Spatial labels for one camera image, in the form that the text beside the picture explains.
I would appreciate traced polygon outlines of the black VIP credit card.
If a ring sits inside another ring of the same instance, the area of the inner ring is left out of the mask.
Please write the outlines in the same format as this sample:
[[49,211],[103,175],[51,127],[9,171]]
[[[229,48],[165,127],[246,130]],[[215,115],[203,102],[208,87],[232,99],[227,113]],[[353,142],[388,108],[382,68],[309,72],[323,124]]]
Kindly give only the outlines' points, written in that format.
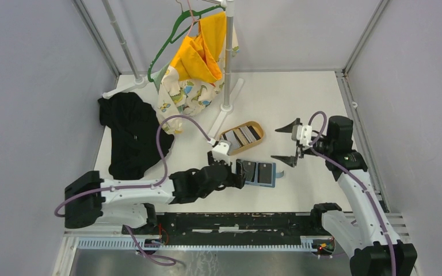
[[243,173],[245,177],[245,182],[249,184],[253,184],[256,182],[256,169],[257,169],[257,162],[243,161]]

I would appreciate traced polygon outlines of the blue card holder wallet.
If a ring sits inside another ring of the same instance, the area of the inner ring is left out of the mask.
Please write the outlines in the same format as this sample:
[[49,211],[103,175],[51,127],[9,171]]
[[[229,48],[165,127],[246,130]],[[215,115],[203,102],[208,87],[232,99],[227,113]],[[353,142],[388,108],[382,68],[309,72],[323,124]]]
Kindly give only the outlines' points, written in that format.
[[242,160],[237,170],[243,175],[246,185],[259,187],[274,188],[276,180],[285,176],[283,170],[277,170],[276,163]]

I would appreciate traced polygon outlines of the dark credit card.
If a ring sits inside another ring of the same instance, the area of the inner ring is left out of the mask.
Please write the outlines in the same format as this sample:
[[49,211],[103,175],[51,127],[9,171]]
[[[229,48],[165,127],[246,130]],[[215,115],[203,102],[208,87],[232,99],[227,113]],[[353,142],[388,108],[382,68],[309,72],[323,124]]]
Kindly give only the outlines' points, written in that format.
[[274,186],[274,163],[259,163],[257,167],[257,182],[261,186]]

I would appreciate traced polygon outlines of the oval wooden card tray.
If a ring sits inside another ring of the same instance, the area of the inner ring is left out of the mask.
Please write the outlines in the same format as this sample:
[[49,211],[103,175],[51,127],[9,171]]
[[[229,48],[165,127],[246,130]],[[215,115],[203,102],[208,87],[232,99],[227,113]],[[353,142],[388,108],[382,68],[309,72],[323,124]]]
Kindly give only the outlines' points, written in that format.
[[[239,149],[236,150],[230,149],[230,156],[237,155],[243,151],[253,148],[256,145],[259,145],[265,136],[265,132],[262,126],[256,121],[248,121],[227,131],[231,130],[235,132],[241,146]],[[223,140],[222,134],[227,131],[224,131],[219,135],[219,138],[221,140]]]

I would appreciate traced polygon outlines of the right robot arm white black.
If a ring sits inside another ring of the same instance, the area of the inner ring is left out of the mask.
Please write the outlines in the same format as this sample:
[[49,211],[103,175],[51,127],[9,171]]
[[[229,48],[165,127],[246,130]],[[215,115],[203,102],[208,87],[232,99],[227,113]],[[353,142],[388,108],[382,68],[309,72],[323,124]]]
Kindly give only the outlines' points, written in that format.
[[317,235],[330,233],[349,258],[352,275],[411,275],[417,260],[413,244],[405,243],[391,225],[371,183],[368,166],[353,149],[353,120],[345,116],[323,117],[322,131],[299,118],[277,129],[291,134],[293,156],[275,156],[295,167],[306,155],[325,160],[327,169],[344,192],[355,221],[335,204],[316,204],[309,219]]

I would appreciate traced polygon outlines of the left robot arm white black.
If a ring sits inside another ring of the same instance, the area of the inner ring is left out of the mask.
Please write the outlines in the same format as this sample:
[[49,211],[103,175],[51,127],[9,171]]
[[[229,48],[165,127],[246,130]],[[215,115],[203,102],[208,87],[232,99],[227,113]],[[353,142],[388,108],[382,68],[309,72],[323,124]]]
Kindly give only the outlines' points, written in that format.
[[64,226],[126,225],[143,234],[158,226],[156,205],[191,204],[227,187],[242,189],[246,173],[242,163],[226,164],[208,154],[209,165],[169,175],[160,185],[152,181],[105,179],[99,171],[84,173],[64,190]]

